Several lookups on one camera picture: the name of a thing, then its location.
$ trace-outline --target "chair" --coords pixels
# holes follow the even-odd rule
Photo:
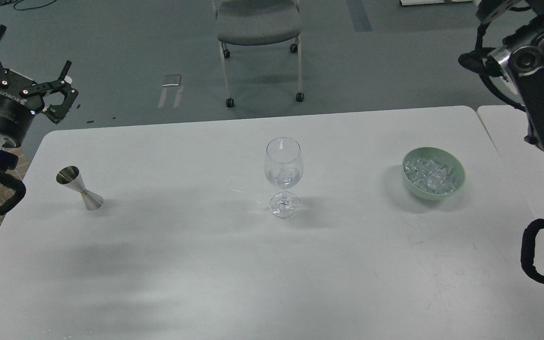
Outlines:
[[[212,0],[220,41],[220,58],[226,86],[226,107],[234,107],[230,95],[225,60],[227,45],[257,46],[295,39],[289,50],[297,53],[298,91],[296,101],[304,101],[302,90],[302,45],[299,0],[223,0],[220,8]]]

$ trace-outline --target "gray chair seat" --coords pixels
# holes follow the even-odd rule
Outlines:
[[[218,39],[230,45],[268,45],[302,30],[293,0],[226,0],[218,10]]]

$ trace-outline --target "glass stem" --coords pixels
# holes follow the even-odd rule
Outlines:
[[[281,197],[280,197],[280,200],[278,200],[279,209],[285,210],[285,209],[289,208],[290,203],[291,202],[289,202],[289,198],[287,197],[287,194],[285,194],[285,192],[283,192]]]

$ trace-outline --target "green bowl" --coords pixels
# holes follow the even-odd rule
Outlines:
[[[413,182],[406,177],[406,172],[404,171],[404,162],[406,161],[406,159],[411,157],[415,159],[419,157],[425,159],[437,159],[438,161],[452,165],[453,169],[451,170],[450,174],[455,178],[456,190],[453,192],[447,192],[446,194],[434,194],[432,192],[427,192],[419,187],[416,187]],[[424,198],[426,200],[441,200],[443,198],[447,198],[448,196],[454,195],[461,190],[463,184],[465,183],[465,169],[463,168],[463,164],[461,164],[459,160],[450,153],[436,148],[418,148],[410,151],[402,159],[401,171],[402,180],[404,180],[404,184],[406,185],[408,190],[410,190],[410,192],[412,192],[416,196]]]

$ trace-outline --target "glass base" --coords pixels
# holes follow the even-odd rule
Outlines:
[[[279,192],[270,200],[270,211],[280,218],[294,217],[300,207],[302,204],[298,197],[289,191]]]

